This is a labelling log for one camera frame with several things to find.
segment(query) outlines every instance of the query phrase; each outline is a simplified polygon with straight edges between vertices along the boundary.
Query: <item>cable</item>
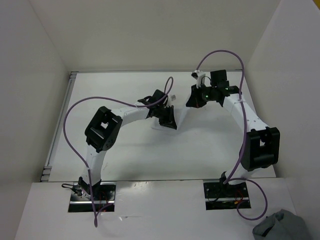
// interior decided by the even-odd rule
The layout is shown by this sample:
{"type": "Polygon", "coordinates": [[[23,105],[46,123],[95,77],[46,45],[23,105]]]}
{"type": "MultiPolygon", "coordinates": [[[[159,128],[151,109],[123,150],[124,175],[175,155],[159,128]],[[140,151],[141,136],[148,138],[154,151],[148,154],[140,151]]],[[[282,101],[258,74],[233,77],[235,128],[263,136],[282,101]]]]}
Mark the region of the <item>cable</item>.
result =
{"type": "Polygon", "coordinates": [[[240,210],[239,210],[239,207],[240,207],[241,204],[243,204],[244,202],[247,202],[247,201],[249,201],[249,200],[242,200],[242,201],[240,201],[240,202],[236,205],[236,211],[237,211],[238,214],[239,214],[242,218],[244,218],[245,220],[255,221],[255,220],[261,219],[261,218],[266,214],[267,209],[268,209],[268,199],[267,199],[267,196],[266,196],[264,190],[262,189],[262,187],[261,187],[258,183],[256,183],[255,181],[253,181],[253,180],[251,180],[251,179],[244,178],[244,177],[235,177],[235,178],[230,179],[230,181],[233,181],[233,180],[244,180],[244,181],[248,181],[248,182],[250,182],[250,183],[253,183],[254,185],[256,185],[256,186],[260,189],[260,191],[261,191],[261,193],[262,193],[262,195],[263,195],[263,198],[264,198],[264,202],[265,202],[263,213],[262,213],[260,216],[257,216],[257,217],[255,217],[255,218],[249,218],[249,217],[246,217],[246,216],[243,216],[243,215],[242,215],[242,213],[241,213],[240,210]]]}
{"type": "Polygon", "coordinates": [[[243,129],[243,141],[242,141],[242,147],[240,149],[240,154],[239,154],[239,158],[238,160],[236,161],[236,164],[234,165],[234,168],[232,169],[230,175],[226,178],[226,180],[223,182],[223,184],[227,184],[231,177],[234,175],[234,173],[236,172],[240,162],[241,162],[241,159],[243,158],[244,156],[244,152],[245,152],[245,144],[246,144],[246,140],[247,140],[247,135],[246,135],[246,132],[247,132],[247,115],[246,115],[246,110],[245,110],[245,106],[244,106],[244,103],[241,101],[242,100],[242,85],[244,83],[244,78],[245,78],[245,65],[244,65],[244,62],[242,61],[242,59],[236,54],[234,53],[233,51],[229,51],[229,50],[215,50],[215,51],[212,51],[212,52],[209,52],[207,55],[204,56],[204,58],[200,61],[200,63],[198,64],[198,66],[196,67],[196,70],[199,70],[201,64],[206,60],[207,57],[209,57],[210,55],[212,54],[215,54],[215,53],[228,53],[228,54],[232,54],[233,56],[235,56],[240,64],[241,64],[241,71],[242,71],[242,75],[241,75],[241,80],[240,80],[240,86],[239,86],[239,100],[240,100],[240,105],[241,105],[241,109],[242,109],[242,114],[243,114],[243,124],[244,124],[244,129],[243,129]]]}
{"type": "Polygon", "coordinates": [[[116,103],[120,103],[120,104],[123,104],[123,105],[127,105],[129,107],[133,107],[133,108],[149,108],[149,107],[152,107],[154,105],[157,105],[158,103],[160,103],[162,100],[164,100],[169,92],[171,91],[172,89],[172,86],[174,84],[174,78],[172,76],[170,76],[168,78],[168,80],[166,81],[165,83],[165,87],[164,89],[167,89],[167,86],[168,86],[168,83],[169,81],[171,80],[171,85],[170,85],[170,88],[168,90],[168,92],[165,92],[165,95],[159,99],[158,101],[152,103],[152,104],[148,104],[148,105],[133,105],[133,104],[130,104],[130,103],[126,103],[124,101],[120,101],[120,100],[116,100],[116,99],[113,99],[113,98],[109,98],[109,97],[104,97],[104,96],[90,96],[90,97],[86,97],[84,99],[81,99],[79,101],[77,101],[76,103],[74,103],[69,109],[68,111],[66,112],[65,114],[65,117],[64,117],[64,120],[63,120],[63,127],[62,127],[62,130],[63,130],[63,135],[64,135],[64,138],[65,138],[65,141],[66,143],[69,145],[69,147],[74,151],[74,153],[83,161],[84,165],[86,166],[87,168],[87,171],[88,171],[88,178],[89,178],[89,189],[90,189],[90,198],[91,198],[91,204],[92,204],[92,210],[93,210],[93,214],[94,214],[94,226],[97,228],[98,227],[98,214],[103,210],[105,209],[106,207],[112,205],[113,203],[108,203],[107,205],[105,205],[104,207],[102,207],[101,209],[99,209],[99,211],[97,212],[96,211],[96,207],[95,207],[95,201],[94,201],[94,195],[93,195],[93,188],[92,188],[92,179],[91,179],[91,170],[90,170],[90,167],[87,163],[87,161],[84,159],[83,156],[81,156],[81,154],[74,148],[74,146],[71,144],[71,142],[69,141],[68,139],[68,136],[67,136],[67,132],[66,132],[66,122],[67,122],[67,118],[71,112],[71,110],[77,106],[78,104],[84,102],[84,101],[87,101],[87,100],[91,100],[91,99],[103,99],[103,100],[109,100],[109,101],[112,101],[112,102],[116,102],[116,103]]]}
{"type": "Polygon", "coordinates": [[[238,194],[240,195],[240,201],[242,201],[244,199],[244,195],[242,194],[242,192],[239,189],[235,192],[235,198],[234,198],[235,201],[237,201],[238,194]]]}
{"type": "Polygon", "coordinates": [[[219,191],[219,193],[218,193],[218,196],[215,198],[215,200],[210,200],[210,198],[208,198],[208,200],[209,200],[209,203],[215,203],[216,201],[218,201],[219,200],[219,198],[220,198],[220,195],[221,195],[221,189],[220,189],[220,191],[219,191]]]}
{"type": "Polygon", "coordinates": [[[163,106],[163,107],[167,106],[168,101],[169,101],[169,97],[166,96],[166,98],[165,98],[164,103],[162,104],[162,106],[163,106]]]}
{"type": "Polygon", "coordinates": [[[72,184],[68,184],[68,183],[62,183],[61,184],[61,187],[63,187],[64,189],[70,189],[72,190],[73,192],[75,192],[75,190],[73,189],[73,185],[72,184]]]}
{"type": "Polygon", "coordinates": [[[248,181],[248,182],[251,182],[253,184],[255,184],[259,189],[260,191],[262,192],[263,194],[263,197],[264,197],[264,200],[265,200],[265,208],[264,208],[264,211],[263,213],[258,216],[258,217],[255,217],[255,218],[248,218],[246,216],[243,216],[240,211],[239,211],[239,206],[244,203],[245,201],[241,201],[237,204],[237,212],[238,214],[246,219],[246,220],[249,220],[249,221],[254,221],[254,220],[258,220],[258,219],[261,219],[267,212],[267,209],[268,209],[268,200],[267,200],[267,196],[265,194],[265,192],[263,191],[263,189],[255,182],[255,181],[252,181],[250,179],[246,179],[246,178],[232,178],[232,176],[235,174],[239,164],[241,163],[241,160],[244,156],[244,152],[245,152],[245,146],[246,146],[246,141],[247,141],[247,115],[246,115],[246,110],[245,110],[245,105],[244,103],[242,102],[242,86],[243,86],[243,83],[244,83],[244,78],[245,78],[245,65],[244,65],[244,62],[242,61],[242,59],[236,54],[234,53],[233,51],[229,51],[229,50],[223,50],[223,49],[220,49],[220,50],[215,50],[215,51],[212,51],[212,52],[209,52],[207,55],[204,56],[204,58],[200,61],[200,63],[198,64],[198,66],[196,67],[196,70],[199,70],[200,66],[202,65],[202,63],[206,60],[207,57],[209,57],[210,55],[212,54],[215,54],[215,53],[228,53],[228,54],[232,54],[233,56],[235,56],[240,64],[241,64],[241,72],[242,72],[242,75],[241,75],[241,80],[240,80],[240,85],[239,85],[239,100],[240,100],[240,105],[241,105],[241,109],[242,109],[242,114],[243,114],[243,124],[244,124],[244,128],[243,128],[243,141],[242,141],[242,145],[241,145],[241,149],[240,149],[240,154],[239,154],[239,158],[238,160],[236,161],[230,175],[226,178],[226,180],[223,182],[223,184],[227,184],[228,182],[232,181],[232,180],[244,180],[244,181],[248,181]]]}

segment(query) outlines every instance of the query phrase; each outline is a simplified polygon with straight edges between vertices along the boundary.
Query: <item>white table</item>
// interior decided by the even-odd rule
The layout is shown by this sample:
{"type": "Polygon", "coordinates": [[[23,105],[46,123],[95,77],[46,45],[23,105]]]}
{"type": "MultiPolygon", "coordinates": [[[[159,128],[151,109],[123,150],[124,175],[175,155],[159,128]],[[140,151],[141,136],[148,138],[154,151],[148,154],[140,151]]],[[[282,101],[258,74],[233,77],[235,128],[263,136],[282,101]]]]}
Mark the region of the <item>white table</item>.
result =
{"type": "MultiPolygon", "coordinates": [[[[191,85],[195,84],[190,72],[78,73],[68,107],[92,96],[135,103],[152,95],[156,89],[163,91],[169,76],[174,78],[171,94],[176,95],[176,100],[173,104],[175,108],[181,108],[190,94],[191,85]]],[[[227,77],[230,85],[239,86],[241,72],[228,72],[227,77]]],[[[254,109],[246,82],[242,92],[254,109]]],[[[109,109],[122,107],[111,101],[89,100],[77,106],[67,120],[67,135],[83,156],[87,149],[85,128],[101,106],[109,109]]],[[[181,128],[173,133],[152,129],[153,121],[140,120],[120,129],[116,143],[107,152],[103,163],[103,181],[218,179],[238,159],[243,134],[230,114],[216,102],[191,109],[181,128]]],[[[84,167],[67,145],[61,126],[50,165],[50,182],[77,181],[84,167]]],[[[253,177],[274,178],[275,172],[271,166],[253,177]]]]}
{"type": "MultiPolygon", "coordinates": [[[[266,216],[295,212],[283,178],[257,178],[268,197],[266,216]]],[[[259,189],[247,184],[253,218],[264,209],[259,189]]],[[[16,240],[253,240],[262,221],[242,219],[235,209],[206,210],[203,181],[117,182],[114,212],[104,212],[94,227],[92,212],[68,213],[71,191],[61,182],[33,183],[16,240]]]]}

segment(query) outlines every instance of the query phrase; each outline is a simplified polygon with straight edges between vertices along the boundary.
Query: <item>purple cable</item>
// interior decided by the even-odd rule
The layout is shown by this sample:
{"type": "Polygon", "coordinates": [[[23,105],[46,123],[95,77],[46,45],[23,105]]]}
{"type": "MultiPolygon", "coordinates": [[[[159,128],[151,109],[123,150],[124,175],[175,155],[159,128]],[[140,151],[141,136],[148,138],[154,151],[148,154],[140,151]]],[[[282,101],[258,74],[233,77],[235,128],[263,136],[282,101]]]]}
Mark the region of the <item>purple cable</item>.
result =
{"type": "Polygon", "coordinates": [[[243,83],[244,83],[244,78],[245,78],[245,65],[244,65],[244,62],[242,61],[242,59],[234,52],[232,51],[229,51],[229,50],[215,50],[215,51],[212,51],[212,52],[209,52],[207,55],[204,56],[204,58],[200,61],[200,63],[198,64],[198,66],[196,67],[196,70],[199,70],[201,64],[206,60],[207,57],[209,57],[210,55],[212,54],[215,54],[215,53],[228,53],[228,54],[232,54],[233,56],[235,56],[240,64],[241,64],[241,71],[242,71],[242,75],[241,75],[241,80],[240,80],[240,86],[239,86],[239,100],[240,100],[240,105],[241,105],[241,109],[242,109],[242,114],[243,114],[243,124],[244,124],[244,128],[243,128],[243,141],[242,141],[242,145],[241,145],[241,149],[240,149],[240,154],[239,154],[239,158],[238,160],[236,161],[236,164],[234,165],[230,175],[226,178],[226,180],[223,182],[223,184],[227,184],[228,182],[232,181],[232,180],[244,180],[244,181],[249,181],[253,184],[255,184],[259,189],[260,191],[262,192],[263,194],[263,197],[264,197],[264,200],[265,200],[265,208],[264,208],[264,211],[263,213],[258,216],[258,217],[255,217],[255,218],[248,218],[248,217],[245,217],[243,216],[240,211],[239,211],[239,206],[242,202],[238,203],[238,205],[236,206],[236,209],[237,209],[237,212],[239,213],[239,215],[246,219],[246,220],[249,220],[249,221],[254,221],[254,220],[258,220],[258,219],[261,219],[267,212],[267,209],[268,209],[268,200],[267,200],[267,196],[264,192],[264,190],[254,181],[250,180],[250,179],[246,179],[246,178],[232,178],[232,176],[235,174],[239,164],[241,163],[241,160],[244,156],[244,152],[245,152],[245,146],[246,146],[246,141],[247,141],[247,115],[246,115],[246,110],[245,110],[245,106],[244,106],[244,103],[241,101],[242,100],[242,86],[243,86],[243,83]]]}
{"type": "Polygon", "coordinates": [[[90,189],[90,198],[91,198],[91,204],[92,204],[92,210],[93,210],[93,214],[94,214],[94,226],[97,228],[98,227],[98,214],[103,210],[105,209],[106,207],[108,207],[109,205],[107,204],[106,206],[102,207],[98,212],[96,211],[96,207],[95,207],[95,201],[94,201],[94,197],[93,197],[93,189],[92,189],[92,179],[91,179],[91,171],[90,171],[90,168],[89,168],[89,165],[87,163],[87,161],[84,159],[83,156],[81,156],[81,154],[74,148],[74,146],[71,144],[71,142],[69,141],[68,137],[67,137],[67,133],[66,133],[66,122],[67,122],[67,118],[68,118],[68,115],[69,113],[71,112],[71,110],[78,104],[84,102],[84,101],[87,101],[87,100],[91,100],[91,99],[103,99],[103,100],[109,100],[109,101],[112,101],[112,102],[116,102],[116,103],[120,103],[120,104],[123,104],[123,105],[127,105],[129,107],[133,107],[133,108],[149,108],[149,107],[152,107],[154,105],[157,105],[158,103],[160,103],[162,100],[164,100],[169,92],[171,91],[173,85],[174,85],[174,78],[172,76],[170,76],[168,78],[168,80],[166,81],[165,83],[165,89],[167,89],[167,85],[169,83],[169,81],[171,80],[171,85],[170,85],[170,88],[167,92],[165,92],[164,96],[152,103],[152,104],[149,104],[149,105],[134,105],[134,104],[130,104],[130,103],[126,103],[124,101],[120,101],[120,100],[116,100],[116,99],[113,99],[113,98],[109,98],[109,97],[104,97],[104,96],[90,96],[90,97],[86,97],[84,99],[81,99],[79,101],[77,101],[76,103],[74,103],[69,109],[68,111],[66,111],[66,114],[65,114],[65,117],[64,117],[64,120],[63,120],[63,135],[64,135],[64,138],[66,140],[66,143],[69,145],[69,147],[74,151],[74,153],[83,161],[83,163],[85,164],[87,170],[88,170],[88,178],[89,178],[89,189],[90,189]]]}
{"type": "Polygon", "coordinates": [[[240,210],[239,210],[239,207],[240,207],[241,204],[243,204],[244,202],[247,202],[248,200],[243,200],[243,201],[239,202],[239,203],[236,205],[236,211],[237,211],[238,214],[239,214],[242,218],[244,218],[245,220],[255,221],[255,220],[261,219],[261,218],[266,214],[267,209],[268,209],[268,199],[267,199],[267,196],[266,196],[265,192],[263,191],[262,187],[261,187],[258,183],[256,183],[255,181],[253,181],[253,180],[251,180],[251,179],[244,178],[244,177],[235,177],[235,178],[230,179],[230,181],[233,181],[233,180],[244,180],[244,181],[248,181],[248,182],[253,183],[254,185],[256,185],[256,186],[260,189],[260,191],[261,191],[261,193],[262,193],[262,195],[263,195],[263,197],[264,197],[264,201],[265,201],[265,207],[264,207],[263,213],[262,213],[260,216],[257,216],[257,217],[255,217],[255,218],[248,218],[248,217],[243,216],[243,215],[241,214],[241,212],[240,212],[240,210]]]}
{"type": "Polygon", "coordinates": [[[200,61],[200,63],[196,67],[196,70],[199,70],[201,64],[206,60],[207,57],[209,57],[210,55],[215,54],[215,53],[228,53],[228,54],[234,55],[239,60],[239,62],[241,64],[241,68],[242,68],[241,69],[242,75],[241,75],[240,86],[239,86],[239,100],[240,100],[242,114],[243,114],[243,122],[244,122],[243,132],[244,132],[244,134],[243,134],[243,141],[242,141],[242,147],[241,147],[241,150],[240,150],[239,158],[236,161],[236,164],[234,165],[234,168],[232,169],[230,175],[223,182],[224,184],[227,184],[230,181],[231,177],[235,174],[239,164],[241,163],[241,159],[243,158],[244,153],[245,153],[245,148],[244,147],[245,147],[246,141],[247,141],[247,135],[246,135],[246,132],[247,132],[247,115],[246,115],[246,110],[245,110],[244,103],[241,101],[242,100],[242,85],[244,83],[244,78],[245,78],[245,65],[244,65],[244,62],[242,61],[242,59],[236,53],[234,53],[232,51],[229,51],[229,50],[215,50],[215,51],[209,52],[207,55],[204,56],[204,58],[200,61]]]}

